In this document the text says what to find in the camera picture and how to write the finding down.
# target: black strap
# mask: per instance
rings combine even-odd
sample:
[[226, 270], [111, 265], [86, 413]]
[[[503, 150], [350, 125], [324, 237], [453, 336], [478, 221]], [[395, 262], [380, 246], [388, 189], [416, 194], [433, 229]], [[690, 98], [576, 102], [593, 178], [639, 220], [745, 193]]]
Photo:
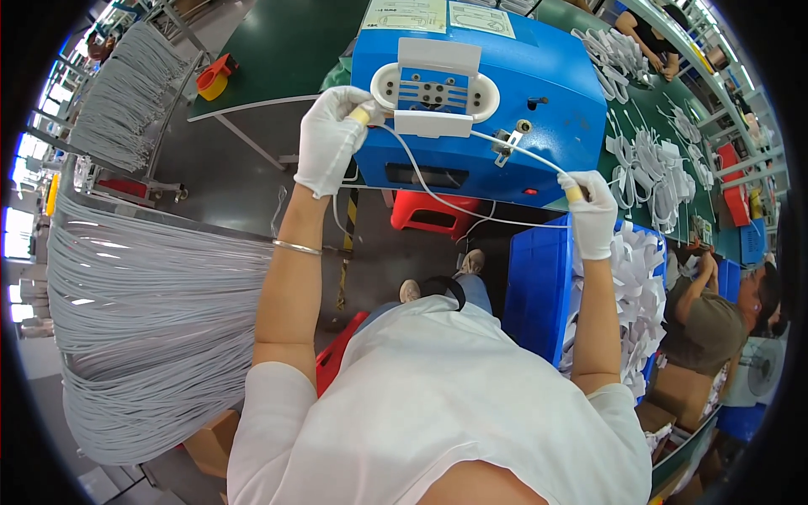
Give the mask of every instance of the black strap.
[[435, 276], [435, 277], [430, 277], [429, 279], [425, 280], [423, 283], [424, 284], [429, 284], [431, 282], [439, 284], [443, 288], [448, 289], [449, 291], [451, 291], [452, 294], [457, 299], [457, 304], [459, 305], [457, 307], [457, 309], [455, 309], [456, 312], [460, 312], [461, 310], [463, 310], [463, 306], [465, 305], [465, 293], [463, 292], [463, 287], [460, 286], [459, 282], [454, 280], [452, 277]]

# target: factory floor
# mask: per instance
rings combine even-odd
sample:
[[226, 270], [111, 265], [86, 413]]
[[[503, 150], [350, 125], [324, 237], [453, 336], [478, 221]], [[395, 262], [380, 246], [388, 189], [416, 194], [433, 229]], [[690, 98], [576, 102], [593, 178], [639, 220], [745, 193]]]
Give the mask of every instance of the factory floor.
[[[225, 0], [216, 10], [192, 25], [203, 44], [218, 54], [230, 34], [252, 7], [254, 0]], [[186, 40], [176, 42], [178, 50], [192, 57], [196, 50]], [[230, 121], [268, 153], [280, 156], [298, 154], [300, 119], [311, 102], [286, 103], [228, 114]], [[180, 104], [163, 140], [156, 179], [183, 183], [188, 198], [178, 203], [167, 193], [158, 201], [163, 211], [213, 225], [239, 229], [267, 237], [273, 235], [272, 218], [278, 206], [278, 192], [291, 193], [295, 165], [281, 171], [213, 118], [187, 122], [188, 107]], [[339, 215], [346, 219], [349, 191], [339, 193]], [[288, 196], [275, 227], [288, 203]], [[488, 213], [485, 205], [481, 213]], [[508, 218], [509, 209], [497, 216]], [[444, 234], [416, 229], [398, 231], [390, 226], [391, 210], [381, 192], [360, 190], [356, 215], [354, 257], [347, 266], [344, 285], [345, 305], [337, 308], [342, 260], [323, 257], [322, 305], [315, 337], [317, 352], [324, 349], [347, 322], [361, 310], [373, 310], [398, 299], [403, 280], [423, 281], [436, 275], [451, 275], [458, 256], [466, 252], [465, 240], [455, 245]], [[512, 219], [545, 221], [554, 213], [539, 209], [518, 210]], [[487, 255], [482, 278], [486, 282], [494, 315], [502, 313], [507, 287], [510, 237], [522, 227], [484, 223], [474, 232], [470, 248], [480, 247]], [[342, 247], [344, 233], [326, 215], [323, 244]], [[221, 505], [219, 492], [225, 480], [199, 471], [183, 448], [174, 448], [144, 465], [150, 480], [163, 490], [171, 489], [185, 503]]]

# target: olive shirt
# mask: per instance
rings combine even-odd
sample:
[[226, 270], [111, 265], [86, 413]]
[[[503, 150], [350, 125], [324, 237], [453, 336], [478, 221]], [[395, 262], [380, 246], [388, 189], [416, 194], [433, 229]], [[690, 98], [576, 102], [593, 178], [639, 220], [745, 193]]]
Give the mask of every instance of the olive shirt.
[[687, 324], [676, 319], [676, 304], [692, 284], [680, 277], [667, 294], [665, 321], [667, 332], [660, 348], [669, 362], [714, 376], [724, 363], [738, 354], [749, 332], [738, 306], [705, 288], [690, 305]]

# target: person's hand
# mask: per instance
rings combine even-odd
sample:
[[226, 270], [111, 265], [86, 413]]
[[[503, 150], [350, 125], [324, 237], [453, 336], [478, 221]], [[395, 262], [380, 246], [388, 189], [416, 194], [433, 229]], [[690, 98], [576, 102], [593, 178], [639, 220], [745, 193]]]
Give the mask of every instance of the person's hand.
[[381, 114], [373, 96], [353, 86], [324, 91], [301, 121], [301, 148], [295, 182], [306, 186], [320, 199], [336, 195], [351, 156], [368, 136], [368, 128], [347, 117], [357, 105], [371, 118]]
[[662, 72], [662, 70], [665, 68], [665, 65], [662, 63], [662, 60], [660, 60], [659, 57], [653, 53], [648, 54], [647, 56], [648, 56], [648, 63], [652, 67], [654, 67], [654, 69], [657, 72]]
[[715, 258], [709, 253], [708, 250], [701, 255], [701, 261], [699, 261], [699, 273], [709, 276], [711, 279], [718, 278], [718, 263], [715, 262]]
[[617, 202], [598, 171], [558, 174], [567, 190], [576, 185], [588, 191], [588, 198], [570, 202], [572, 234], [581, 259], [606, 259], [612, 255], [612, 237], [617, 221]]

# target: blue plastic crate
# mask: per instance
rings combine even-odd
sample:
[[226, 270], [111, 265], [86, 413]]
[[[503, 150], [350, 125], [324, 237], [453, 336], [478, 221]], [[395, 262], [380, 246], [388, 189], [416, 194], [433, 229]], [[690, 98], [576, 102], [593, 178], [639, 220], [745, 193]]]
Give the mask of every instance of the blue plastic crate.
[[[552, 220], [548, 225], [570, 225], [570, 214]], [[623, 221], [617, 220], [615, 230]], [[659, 237], [659, 249], [665, 242], [659, 233], [633, 225]], [[566, 319], [570, 312], [572, 289], [572, 229], [532, 228], [511, 239], [508, 265], [508, 287], [503, 311], [503, 331], [512, 335], [525, 349], [548, 360], [554, 367], [561, 359]], [[655, 276], [666, 278], [665, 261], [654, 270]], [[650, 377], [653, 359], [643, 375]]]
[[741, 286], [741, 266], [731, 259], [718, 264], [718, 294], [735, 303]]
[[752, 224], [740, 226], [741, 263], [744, 265], [760, 263], [766, 253], [766, 223], [762, 217], [753, 219]]

